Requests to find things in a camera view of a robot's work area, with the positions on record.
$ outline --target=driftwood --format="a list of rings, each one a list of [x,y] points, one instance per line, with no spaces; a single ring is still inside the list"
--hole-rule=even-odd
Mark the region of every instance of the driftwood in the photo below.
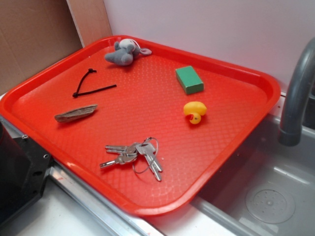
[[[62,123],[71,122],[76,119],[89,116],[90,114],[94,112],[96,108],[97,108],[97,104],[92,104],[86,107],[80,107],[80,108],[56,115],[55,120]]]

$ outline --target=green sponge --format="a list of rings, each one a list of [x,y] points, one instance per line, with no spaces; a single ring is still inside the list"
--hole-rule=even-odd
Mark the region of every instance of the green sponge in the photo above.
[[[176,77],[186,94],[203,91],[203,82],[192,66],[176,69]]]

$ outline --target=black cable tie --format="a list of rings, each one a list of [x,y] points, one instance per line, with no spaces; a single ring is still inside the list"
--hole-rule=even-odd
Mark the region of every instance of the black cable tie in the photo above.
[[[117,87],[117,85],[110,85],[110,86],[107,86],[107,87],[104,87],[104,88],[99,88],[99,89],[96,89],[96,90],[93,90],[93,91],[79,93],[79,90],[81,88],[81,85],[82,85],[84,79],[90,73],[96,73],[96,72],[97,72],[96,70],[93,70],[92,68],[89,68],[88,72],[82,77],[82,79],[81,79],[81,81],[79,83],[78,89],[77,89],[76,92],[73,93],[72,97],[77,98],[78,96],[88,95],[88,94],[91,94],[91,93],[95,93],[95,92],[99,92],[99,91],[103,91],[103,90],[106,90],[106,89],[111,89],[111,88]]]

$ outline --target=sink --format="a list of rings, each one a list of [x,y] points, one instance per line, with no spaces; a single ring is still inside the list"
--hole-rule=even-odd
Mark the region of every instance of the sink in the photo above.
[[[236,235],[315,235],[315,133],[285,147],[279,123],[268,115],[193,201]]]

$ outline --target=duck beak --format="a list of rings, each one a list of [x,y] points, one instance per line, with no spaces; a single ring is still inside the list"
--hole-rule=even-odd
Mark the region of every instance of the duck beak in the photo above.
[[[193,119],[193,114],[189,114],[186,116],[187,119],[192,120]]]

